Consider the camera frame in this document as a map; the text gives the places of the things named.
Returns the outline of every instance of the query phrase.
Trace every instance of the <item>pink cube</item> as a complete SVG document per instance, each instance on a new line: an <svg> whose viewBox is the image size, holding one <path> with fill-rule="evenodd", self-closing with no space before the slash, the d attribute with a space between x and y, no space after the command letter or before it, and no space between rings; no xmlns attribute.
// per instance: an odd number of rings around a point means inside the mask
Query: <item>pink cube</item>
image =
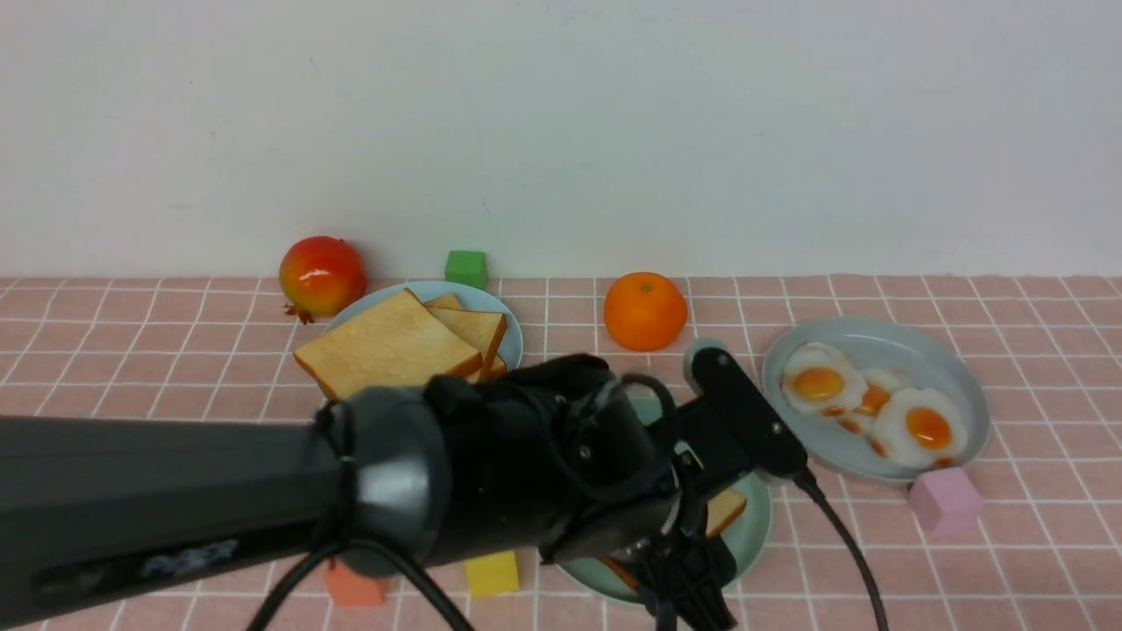
<svg viewBox="0 0 1122 631"><path fill-rule="evenodd" d="M958 467L920 474L908 493L920 528L948 537L974 528L982 515L982 494Z"/></svg>

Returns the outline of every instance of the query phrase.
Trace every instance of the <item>orange cube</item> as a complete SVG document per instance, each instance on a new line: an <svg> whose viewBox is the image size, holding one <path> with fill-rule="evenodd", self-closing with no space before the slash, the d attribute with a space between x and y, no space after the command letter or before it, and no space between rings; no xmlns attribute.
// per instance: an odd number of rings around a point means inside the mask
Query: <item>orange cube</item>
<svg viewBox="0 0 1122 631"><path fill-rule="evenodd" d="M335 559L328 561L323 582L337 607L376 607L386 602L386 579L355 574Z"/></svg>

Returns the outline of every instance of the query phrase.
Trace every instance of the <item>plate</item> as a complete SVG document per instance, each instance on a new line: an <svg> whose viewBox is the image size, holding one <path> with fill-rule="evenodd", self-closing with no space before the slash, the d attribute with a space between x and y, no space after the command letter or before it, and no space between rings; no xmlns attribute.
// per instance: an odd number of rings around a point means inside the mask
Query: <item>plate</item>
<svg viewBox="0 0 1122 631"><path fill-rule="evenodd" d="M632 400L632 404L644 423L659 418L656 400L636 397ZM736 577L730 584L755 565L764 545L767 543L772 525L771 492L762 479L753 474L734 484L732 488L747 497L748 505L744 514L736 518L736 521L720 533L736 559ZM596 559L577 559L558 564L558 567L569 578L608 600L632 605L640 604L635 593Z"/></svg>
<svg viewBox="0 0 1122 631"><path fill-rule="evenodd" d="M327 330L330 331L405 289L415 293L421 299L421 302L429 302L447 293L454 293L456 298L460 300L460 304L468 311L497 311L506 313L506 333L503 335L503 341L498 345L498 356L506 362L507 368L513 371L518 367L518 363L522 362L522 329L518 327L518 319L514 317L514 313L511 313L511 310L503 304L503 301L482 290L448 281L416 281L378 290L360 298L350 307L340 311L331 320L331 323L328 324Z"/></svg>
<svg viewBox="0 0 1122 631"><path fill-rule="evenodd" d="M990 440L990 406L977 378L957 355L923 333L884 320L828 318L795 327L775 340L763 367L767 401L799 437L802 445L827 467L866 479L909 484L926 469L894 465L876 455L867 438L853 435L835 422L792 409L781 392L783 366L795 348L808 341L837 347L858 368L881 366L908 373L916 387L945 392L963 411L966 448L955 461L964 466Z"/></svg>

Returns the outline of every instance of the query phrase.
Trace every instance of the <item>white wall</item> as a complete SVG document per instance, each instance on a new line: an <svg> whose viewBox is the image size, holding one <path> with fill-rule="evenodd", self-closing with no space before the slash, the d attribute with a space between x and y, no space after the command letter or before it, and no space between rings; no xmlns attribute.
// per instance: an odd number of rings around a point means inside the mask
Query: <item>white wall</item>
<svg viewBox="0 0 1122 631"><path fill-rule="evenodd" d="M0 275L1122 272L1116 0L3 0Z"/></svg>

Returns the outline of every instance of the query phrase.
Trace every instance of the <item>egg yolk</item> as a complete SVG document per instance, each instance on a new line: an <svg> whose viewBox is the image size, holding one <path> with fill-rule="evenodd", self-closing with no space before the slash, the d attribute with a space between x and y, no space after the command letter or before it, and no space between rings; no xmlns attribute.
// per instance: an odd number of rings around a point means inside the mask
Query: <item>egg yolk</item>
<svg viewBox="0 0 1122 631"><path fill-rule="evenodd" d="M950 426L947 419L930 408L909 410L904 423L908 426L908 433L925 449L934 451L950 445Z"/></svg>
<svg viewBox="0 0 1122 631"><path fill-rule="evenodd" d="M845 379L833 368L816 366L794 377L795 394L807 401L826 401L837 396L845 387Z"/></svg>
<svg viewBox="0 0 1122 631"><path fill-rule="evenodd" d="M884 408L884 404L889 402L889 391L879 385L868 384L865 396L861 399L861 405L854 412L866 417L875 417L881 413L881 408Z"/></svg>

